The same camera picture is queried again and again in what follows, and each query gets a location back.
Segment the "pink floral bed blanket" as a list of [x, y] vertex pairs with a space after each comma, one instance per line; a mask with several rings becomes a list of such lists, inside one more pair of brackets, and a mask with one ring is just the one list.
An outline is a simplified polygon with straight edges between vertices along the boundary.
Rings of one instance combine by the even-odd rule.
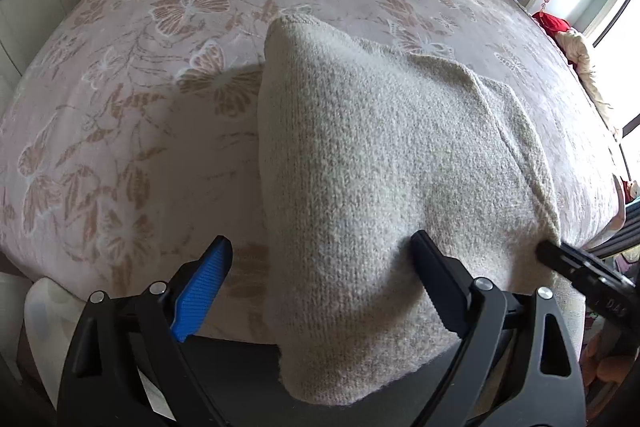
[[256, 102], [272, 20], [305, 14], [508, 84], [534, 122], [563, 235], [620, 211], [616, 146], [564, 55], [515, 0], [82, 0], [1, 123], [1, 249], [78, 297], [135, 294], [227, 236], [203, 327], [268, 343]]

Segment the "beige knit sweater black hearts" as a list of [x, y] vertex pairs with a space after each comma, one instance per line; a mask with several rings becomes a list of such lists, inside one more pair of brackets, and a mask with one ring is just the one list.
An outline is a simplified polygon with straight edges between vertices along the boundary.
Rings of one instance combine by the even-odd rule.
[[284, 16], [267, 32], [257, 121], [265, 320], [293, 398], [352, 404], [454, 344], [411, 265], [421, 230], [476, 277], [552, 288], [582, 342], [584, 300], [535, 256], [559, 239], [560, 214], [505, 83]]

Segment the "cream cloth by window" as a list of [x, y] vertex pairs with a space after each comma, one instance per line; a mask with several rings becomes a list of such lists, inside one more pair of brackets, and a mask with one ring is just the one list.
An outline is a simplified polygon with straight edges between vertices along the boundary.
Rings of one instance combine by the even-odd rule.
[[579, 80], [591, 98], [591, 102], [596, 106], [605, 126], [618, 139], [622, 135], [622, 124], [616, 114], [611, 89], [606, 85], [606, 78], [598, 69], [596, 50], [587, 38], [573, 27], [568, 31], [558, 32], [553, 39], [563, 51], [567, 61], [574, 66]]

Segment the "red cloth by window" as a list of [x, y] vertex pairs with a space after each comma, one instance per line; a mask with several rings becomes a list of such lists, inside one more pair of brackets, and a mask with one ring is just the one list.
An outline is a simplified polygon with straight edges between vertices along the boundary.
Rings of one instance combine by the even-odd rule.
[[544, 32], [551, 38], [554, 38], [561, 32], [567, 32], [572, 29], [570, 23], [567, 20], [556, 17], [544, 11], [538, 11], [532, 15], [537, 24], [544, 30]]

